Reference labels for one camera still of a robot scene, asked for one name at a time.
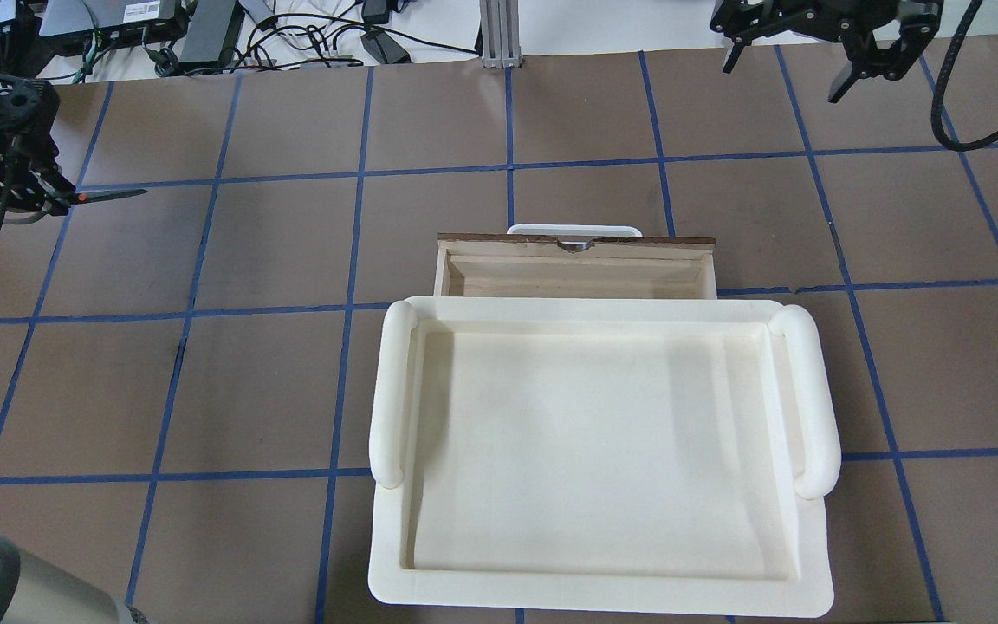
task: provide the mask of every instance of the power adapter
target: power adapter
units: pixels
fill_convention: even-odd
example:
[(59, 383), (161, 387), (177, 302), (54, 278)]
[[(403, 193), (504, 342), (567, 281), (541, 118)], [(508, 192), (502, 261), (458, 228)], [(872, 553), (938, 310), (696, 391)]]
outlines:
[(411, 55), (384, 30), (373, 29), (360, 36), (360, 44), (369, 55), (386, 66), (411, 62)]
[(396, 0), (364, 0), (364, 5), (360, 8), (360, 19), (364, 23), (389, 23), (392, 11), (397, 10), (399, 3)]

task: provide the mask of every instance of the metal post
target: metal post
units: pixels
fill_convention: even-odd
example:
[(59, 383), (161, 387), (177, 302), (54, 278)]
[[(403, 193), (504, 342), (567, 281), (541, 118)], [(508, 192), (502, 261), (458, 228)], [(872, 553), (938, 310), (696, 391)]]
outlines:
[(518, 0), (480, 0), (480, 36), (483, 41), (484, 67), (521, 66)]

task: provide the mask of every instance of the electronic device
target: electronic device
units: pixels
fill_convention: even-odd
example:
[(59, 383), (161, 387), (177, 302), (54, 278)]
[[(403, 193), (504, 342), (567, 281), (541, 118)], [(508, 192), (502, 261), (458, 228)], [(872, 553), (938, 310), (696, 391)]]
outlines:
[(360, 36), (360, 44), (369, 55), (385, 66), (411, 62), (411, 55), (383, 29), (373, 29), (364, 33)]
[(199, 0), (179, 52), (181, 70), (230, 64), (245, 21), (242, 9), (249, 10), (237, 0)]
[(40, 74), (55, 55), (36, 33), (41, 19), (24, 0), (0, 3), (0, 72), (24, 78)]
[(360, 8), (360, 19), (364, 23), (389, 23), (392, 11), (397, 10), (397, 0), (364, 0), (364, 5)]
[(256, 27), (261, 30), (269, 30), (276, 25), (276, 13), (269, 8), (264, 0), (239, 0), (241, 7), (249, 13), (249, 19), (253, 20)]
[(49, 0), (41, 36), (60, 56), (80, 55), (96, 30), (104, 47), (128, 48), (182, 38), (187, 12), (179, 0)]

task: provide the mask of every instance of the blue tape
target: blue tape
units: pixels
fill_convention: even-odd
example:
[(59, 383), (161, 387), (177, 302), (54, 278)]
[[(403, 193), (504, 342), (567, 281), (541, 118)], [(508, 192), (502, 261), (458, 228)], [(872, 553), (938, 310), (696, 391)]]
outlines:
[(657, 148), (657, 168), (661, 175), (661, 200), (664, 202), (664, 221), (669, 236), (677, 235), (677, 220), (672, 214), (672, 195), (669, 194), (669, 174), (664, 165), (664, 145), (661, 141), (661, 123), (657, 118), (657, 100), (653, 98), (653, 82), (649, 76), (649, 63), (645, 59), (645, 51), (638, 52), (638, 64), (641, 66), (641, 78), (645, 83), (645, 101), (649, 104), (649, 119), (653, 125), (653, 145)]
[(80, 166), (79, 177), (76, 178), (78, 185), (82, 186), (87, 178), (87, 169), (91, 166), (91, 157), (94, 156), (94, 148), (99, 145), (99, 132), (102, 131), (102, 124), (107, 121), (107, 110), (110, 110), (110, 99), (114, 96), (114, 83), (107, 84), (107, 94), (103, 96), (102, 107), (99, 107), (99, 118), (95, 120), (94, 132), (91, 133), (91, 141), (87, 143), (87, 153), (83, 155), (83, 165)]
[[(926, 76), (926, 81), (928, 86), (930, 86), (930, 90), (934, 91), (934, 75), (930, 73), (930, 66), (928, 66), (925, 56), (919, 56), (919, 64), (920, 66), (923, 66), (923, 75)], [(943, 107), (942, 119), (943, 123), (945, 123), (946, 131), (949, 132), (950, 138), (957, 141), (958, 138), (957, 132), (954, 130), (954, 122), (950, 119), (949, 111), (946, 107)], [(969, 186), (973, 189), (973, 194), (975, 195), (977, 204), (981, 207), (981, 213), (988, 224), (988, 231), (991, 232), (991, 237), (995, 240), (995, 248), (998, 249), (998, 225), (995, 224), (995, 217), (993, 217), (991, 209), (988, 208), (988, 202), (985, 199), (985, 195), (983, 195), (983, 191), (981, 190), (981, 183), (977, 182), (977, 177), (973, 171), (973, 166), (969, 163), (968, 155), (966, 155), (966, 153), (957, 153), (957, 158), (962, 162), (962, 169), (965, 170), (965, 177), (969, 181)]]
[(211, 187), (210, 203), (206, 208), (206, 218), (203, 221), (202, 237), (198, 241), (198, 255), (195, 257), (195, 270), (191, 274), (191, 287), (187, 289), (187, 307), (183, 313), (183, 328), (179, 335), (179, 347), (175, 352), (175, 361), (172, 364), (172, 378), (167, 387), (167, 396), (164, 400), (164, 414), (161, 418), (159, 434), (156, 436), (156, 452), (153, 455), (152, 473), (149, 481), (149, 492), (146, 494), (146, 504), (141, 513), (141, 528), (138, 532), (138, 544), (133, 552), (133, 564), (130, 568), (130, 581), (126, 585), (126, 603), (133, 604), (136, 588), (138, 588), (139, 574), (141, 574), (141, 562), (144, 557), (146, 542), (149, 540), (149, 525), (152, 521), (153, 503), (156, 500), (156, 485), (161, 481), (159, 470), (164, 462), (164, 449), (167, 444), (167, 432), (169, 432), (172, 422), (172, 410), (175, 407), (175, 394), (179, 386), (179, 373), (183, 371), (183, 360), (187, 349), (187, 340), (191, 336), (191, 321), (194, 320), (195, 297), (198, 296), (198, 284), (203, 272), (203, 263), (206, 258), (206, 245), (210, 242), (211, 222), (214, 218), (214, 206), (217, 204), (219, 183), (221, 183), (222, 170), (225, 168), (225, 157), (230, 146), (230, 134), (233, 132), (233, 120), (237, 117), (237, 103), (241, 99), (242, 76), (238, 75), (234, 80), (233, 95), (230, 99), (229, 117), (226, 118), (225, 130), (222, 134), (222, 146), (218, 150), (217, 165), (214, 167), (214, 183)]
[[(895, 453), (898, 451), (898, 446), (896, 445), (895, 432), (892, 431), (891, 427), (891, 416), (888, 414), (887, 403), (884, 400), (884, 391), (880, 386), (879, 374), (876, 370), (876, 362), (874, 356), (872, 356), (872, 348), (870, 343), (868, 343), (868, 333), (865, 330), (865, 321), (860, 314), (860, 305), (857, 302), (856, 292), (852, 288), (852, 279), (849, 277), (849, 268), (846, 264), (845, 253), (842, 250), (842, 241), (839, 238), (839, 231), (837, 231), (836, 225), (834, 223), (834, 216), (831, 213), (831, 206), (826, 197), (826, 190), (823, 188), (823, 180), (819, 174), (819, 166), (815, 162), (815, 155), (811, 147), (811, 138), (807, 133), (807, 126), (804, 126), (803, 114), (800, 113), (800, 103), (795, 96), (795, 88), (792, 84), (792, 76), (787, 71), (787, 63), (784, 60), (784, 52), (781, 51), (780, 46), (774, 46), (776, 52), (776, 61), (780, 63), (781, 75), (784, 78), (784, 86), (787, 88), (788, 99), (792, 103), (792, 111), (795, 114), (795, 122), (797, 126), (800, 127), (800, 136), (803, 138), (804, 149), (807, 150), (807, 162), (811, 166), (812, 178), (815, 181), (815, 189), (819, 193), (819, 201), (821, 208), (823, 208), (823, 214), (826, 217), (826, 221), (831, 228), (831, 237), (834, 238), (834, 249), (837, 253), (837, 259), (839, 259), (839, 267), (842, 270), (842, 281), (846, 287), (846, 294), (849, 299), (849, 307), (852, 310), (852, 317), (854, 317), (854, 323), (857, 327), (857, 335), (859, 335), (860, 344), (862, 344), (862, 351), (865, 353), (865, 363), (868, 366), (868, 373), (870, 373), (870, 378), (872, 380), (872, 391), (876, 395), (877, 407), (880, 413), (880, 422), (882, 422), (884, 427), (885, 438), (888, 439), (888, 450)], [(930, 607), (934, 611), (936, 619), (939, 621), (945, 620), (942, 611), (942, 601), (938, 599), (938, 586), (935, 584), (934, 573), (932, 573), (930, 568), (930, 558), (927, 557), (926, 546), (923, 544), (923, 534), (922, 529), (919, 528), (918, 516), (915, 513), (915, 504), (911, 500), (911, 489), (907, 485), (907, 477), (904, 474), (903, 462), (896, 458), (892, 461), (895, 466), (896, 478), (898, 479), (899, 492), (903, 495), (904, 508), (907, 510), (907, 522), (911, 526), (911, 537), (915, 541), (915, 550), (918, 553), (920, 568), (923, 571), (923, 583), (926, 585), (926, 591), (928, 599), (930, 599)]]
[(360, 224), (364, 209), (365, 164), (368, 155), (368, 129), (372, 119), (373, 68), (368, 68), (364, 98), (364, 117), (360, 129), (360, 158), (357, 162), (357, 197), (353, 207), (353, 248), (349, 252), (349, 282), (345, 300), (345, 322), (341, 327), (341, 353), (337, 367), (337, 400), (334, 404), (334, 433), (329, 452), (329, 477), (326, 481), (326, 509), (321, 520), (321, 556), (318, 558), (318, 586), (315, 592), (314, 621), (326, 619), (326, 589), (329, 581), (330, 536), (334, 527), (334, 503), (337, 500), (337, 463), (340, 461), (341, 420), (345, 413), (346, 372), (349, 363), (349, 337), (353, 330), (353, 299), (356, 297), (357, 256), (360, 253)]

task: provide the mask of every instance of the blue tape grid line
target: blue tape grid line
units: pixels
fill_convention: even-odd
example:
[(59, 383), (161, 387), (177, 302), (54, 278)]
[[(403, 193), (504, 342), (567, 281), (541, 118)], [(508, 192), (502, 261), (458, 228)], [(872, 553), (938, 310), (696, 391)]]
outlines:
[(329, 550), (334, 528), (334, 503), (337, 498), (338, 462), (340, 462), (341, 420), (345, 414), (346, 372), (349, 364), (349, 337), (353, 328), (353, 300), (356, 299), (357, 256), (360, 253), (360, 224), (363, 221), (365, 164), (368, 155), (368, 129), (372, 118), (373, 68), (368, 68), (365, 86), (364, 117), (360, 127), (360, 157), (357, 162), (356, 205), (353, 207), (353, 248), (349, 254), (349, 281), (345, 300), (345, 322), (341, 327), (341, 355), (337, 367), (337, 400), (334, 406), (334, 434), (330, 446), (329, 474), (326, 479), (326, 509), (321, 523), (321, 557), (318, 560), (318, 586), (315, 594), (314, 621), (326, 619), (326, 592), (329, 584)]
[[(865, 330), (865, 321), (860, 314), (860, 305), (857, 303), (857, 293), (855, 289), (852, 288), (852, 279), (849, 277), (849, 268), (846, 263), (845, 253), (842, 250), (842, 241), (840, 241), (839, 231), (837, 231), (837, 226), (834, 223), (834, 216), (831, 211), (831, 206), (826, 197), (826, 190), (823, 186), (823, 180), (821, 180), (821, 175), (819, 174), (819, 163), (816, 162), (814, 151), (811, 147), (811, 137), (807, 133), (807, 126), (804, 126), (803, 114), (800, 111), (800, 103), (795, 95), (795, 88), (792, 84), (792, 76), (787, 70), (787, 61), (784, 60), (784, 52), (781, 50), (780, 46), (774, 46), (776, 52), (776, 60), (780, 63), (781, 75), (784, 78), (784, 86), (787, 88), (787, 95), (789, 101), (792, 104), (792, 112), (795, 114), (795, 122), (797, 126), (800, 127), (800, 136), (803, 138), (804, 150), (807, 150), (807, 163), (811, 166), (811, 174), (815, 181), (815, 189), (819, 193), (819, 201), (821, 204), (821, 209), (823, 209), (823, 214), (826, 218), (829, 229), (831, 229), (831, 237), (834, 240), (834, 249), (837, 254), (837, 259), (839, 259), (839, 267), (842, 270), (842, 280), (846, 287), (846, 294), (849, 297), (849, 307), (852, 310), (852, 317), (854, 317), (854, 323), (857, 327), (857, 335), (859, 335), (860, 345), (862, 345), (862, 350), (865, 353), (865, 363), (868, 366), (868, 374), (872, 380), (872, 391), (876, 395), (876, 403), (880, 411), (880, 421), (882, 421), (884, 427), (884, 435), (888, 441), (888, 451), (891, 453), (898, 453), (898, 444), (896, 444), (895, 431), (891, 427), (891, 416), (888, 414), (888, 406), (886, 400), (884, 399), (884, 390), (880, 386), (879, 374), (876, 370), (876, 361), (872, 358), (872, 347), (870, 342), (868, 342), (868, 333)], [(904, 508), (907, 510), (907, 522), (911, 528), (911, 537), (915, 542), (915, 550), (918, 553), (918, 560), (920, 569), (923, 571), (923, 583), (926, 584), (927, 597), (930, 599), (930, 608), (932, 613), (934, 613), (935, 619), (938, 621), (945, 620), (945, 614), (942, 609), (942, 600), (938, 596), (938, 586), (934, 580), (934, 571), (930, 567), (930, 558), (927, 557), (926, 545), (923, 544), (923, 531), (919, 528), (918, 514), (915, 512), (915, 501), (911, 497), (911, 488), (907, 483), (907, 474), (904, 471), (903, 461), (900, 458), (892, 459), (892, 466), (895, 467), (896, 479), (899, 484), (899, 493), (902, 495), (904, 500)]]
[[(986, 147), (998, 150), (998, 143)], [(891, 154), (891, 153), (941, 153), (946, 151), (941, 146), (894, 146), (894, 147), (851, 147), (851, 149), (815, 150), (815, 157), (836, 157), (836, 155), (859, 154)], [(769, 159), (769, 158), (799, 158), (805, 157), (803, 150), (777, 151), (777, 153), (726, 153), (726, 154), (692, 154), (665, 155), (663, 161), (670, 162), (706, 162), (722, 161), (722, 159)], [(428, 175), (437, 173), (474, 173), (479, 171), (521, 171), (528, 169), (569, 169), (578, 166), (624, 166), (624, 165), (660, 165), (662, 158), (624, 158), (624, 159), (567, 159), (567, 161), (548, 162), (508, 162), (495, 165), (478, 166), (431, 166), (420, 169), (385, 169), (365, 171), (366, 178), (393, 177), (393, 175)], [(337, 178), (356, 178), (355, 171), (336, 171), (329, 173), (297, 173), (289, 175), (253, 175), (253, 177), (222, 178), (215, 181), (211, 178), (191, 180), (170, 180), (164, 182), (142, 181), (123, 182), (115, 185), (80, 185), (80, 190), (119, 190), (119, 189), (163, 189), (170, 186), (209, 186), (218, 182), (220, 185), (250, 185), (260, 182), (292, 182), (298, 180), (322, 180)]]
[[(337, 477), (371, 477), (367, 467), (337, 469)], [(66, 483), (150, 483), (186, 481), (250, 481), (271, 478), (324, 478), (329, 469), (236, 470), (236, 471), (150, 471), (127, 474), (45, 474), (34, 477), (0, 477), (0, 485), (52, 485)]]
[[(99, 118), (95, 122), (94, 131), (91, 133), (91, 141), (87, 145), (87, 153), (83, 155), (83, 165), (80, 166), (79, 180), (87, 175), (87, 167), (91, 163), (91, 155), (94, 154), (95, 143), (99, 141), (99, 131), (102, 130), (102, 122), (107, 117), (107, 108), (110, 107), (111, 94), (114, 91), (114, 83), (107, 87), (107, 93), (103, 96), (102, 107), (99, 109)], [(29, 352), (29, 345), (33, 342), (33, 332), (36, 331), (36, 319), (41, 316), (41, 308), (44, 307), (44, 297), (48, 295), (49, 285), (52, 283), (52, 273), (56, 269), (56, 261), (60, 259), (60, 249), (63, 249), (64, 238), (68, 235), (68, 226), (71, 225), (72, 211), (64, 217), (63, 224), (60, 224), (60, 232), (56, 234), (56, 242), (52, 248), (52, 256), (49, 257), (49, 266), (44, 271), (44, 280), (41, 282), (41, 289), (36, 296), (36, 303), (33, 304), (33, 315), (31, 315), (25, 328), (25, 339), (21, 343), (21, 350), (17, 353), (15, 370), (10, 375), (10, 383), (7, 386), (7, 393), (3, 398), (3, 407), (0, 408), (0, 439), (3, 439), (3, 429), (7, 424), (7, 416), (10, 414), (10, 406), (13, 403), (13, 396), (17, 389), (17, 379), (21, 376), (25, 355)]]
[(672, 197), (669, 194), (669, 173), (665, 169), (664, 145), (661, 141), (661, 123), (657, 118), (657, 100), (653, 98), (653, 82), (649, 78), (649, 62), (645, 59), (645, 51), (638, 52), (638, 64), (641, 66), (641, 78), (645, 83), (645, 101), (649, 103), (649, 119), (653, 125), (653, 145), (657, 148), (657, 169), (661, 175), (661, 200), (664, 202), (664, 221), (669, 236), (677, 235), (677, 220), (672, 216)]
[(929, 449), (926, 451), (868, 451), (843, 453), (843, 462), (891, 461), (891, 459), (998, 458), (998, 446), (988, 449)]
[[(942, 280), (935, 282), (872, 282), (864, 284), (821, 284), (816, 287), (748, 287), (718, 289), (718, 296), (756, 295), (801, 295), (801, 293), (878, 291), (879, 289), (946, 289), (998, 287), (998, 279), (990, 280)], [(391, 302), (354, 303), (352, 309), (387, 309)], [(265, 308), (194, 309), (191, 316), (245, 316), (245, 315), (299, 315), (309, 312), (344, 312), (350, 308), (344, 303), (326, 305), (281, 305)], [(182, 319), (186, 312), (156, 312), (150, 315), (78, 315), (78, 316), (3, 316), (0, 325), (24, 325), (27, 323), (128, 323), (134, 321), (167, 321)]]
[[(919, 64), (923, 66), (923, 75), (926, 75), (926, 81), (930, 84), (930, 90), (935, 88), (934, 75), (930, 73), (930, 66), (926, 62), (925, 56), (919, 56)], [(945, 122), (946, 131), (949, 132), (951, 139), (957, 141), (957, 132), (954, 130), (954, 122), (949, 118), (949, 111), (943, 107), (942, 113), (943, 122)], [(998, 225), (995, 225), (995, 218), (991, 214), (991, 209), (988, 208), (988, 202), (983, 195), (981, 190), (981, 183), (977, 182), (977, 177), (973, 171), (973, 166), (969, 164), (969, 157), (966, 153), (958, 153), (957, 158), (962, 162), (962, 169), (965, 169), (965, 177), (969, 181), (969, 185), (973, 188), (973, 194), (977, 198), (977, 204), (981, 206), (981, 213), (988, 222), (988, 230), (991, 232), (991, 237), (995, 240), (995, 246), (998, 248)]]
[(159, 482), (159, 471), (164, 462), (164, 449), (167, 443), (167, 432), (169, 432), (172, 422), (172, 410), (175, 407), (175, 393), (179, 384), (179, 373), (183, 370), (183, 359), (186, 355), (187, 339), (191, 336), (191, 321), (194, 320), (195, 297), (198, 296), (198, 282), (202, 277), (203, 262), (206, 259), (206, 244), (210, 240), (211, 221), (214, 218), (214, 208), (217, 205), (217, 195), (219, 181), (222, 178), (222, 170), (225, 167), (226, 151), (230, 146), (230, 132), (233, 131), (233, 120), (237, 117), (237, 100), (241, 96), (242, 76), (238, 76), (233, 84), (233, 98), (230, 100), (230, 114), (226, 119), (225, 132), (222, 134), (222, 147), (219, 150), (217, 166), (214, 170), (214, 185), (211, 187), (210, 203), (206, 206), (206, 218), (203, 220), (203, 233), (198, 241), (198, 256), (195, 259), (195, 270), (191, 273), (191, 287), (187, 293), (187, 307), (183, 314), (183, 328), (179, 335), (179, 347), (175, 352), (175, 362), (172, 364), (172, 378), (167, 388), (167, 398), (164, 400), (164, 415), (159, 426), (159, 434), (156, 436), (156, 452), (153, 457), (153, 466), (149, 478), (149, 492), (146, 494), (146, 504), (141, 514), (141, 529), (138, 532), (138, 544), (133, 553), (133, 565), (130, 568), (130, 581), (126, 586), (126, 603), (133, 604), (133, 597), (138, 588), (139, 573), (141, 573), (141, 561), (146, 549), (146, 540), (149, 538), (149, 524), (152, 520), (153, 503), (156, 500), (156, 485)]

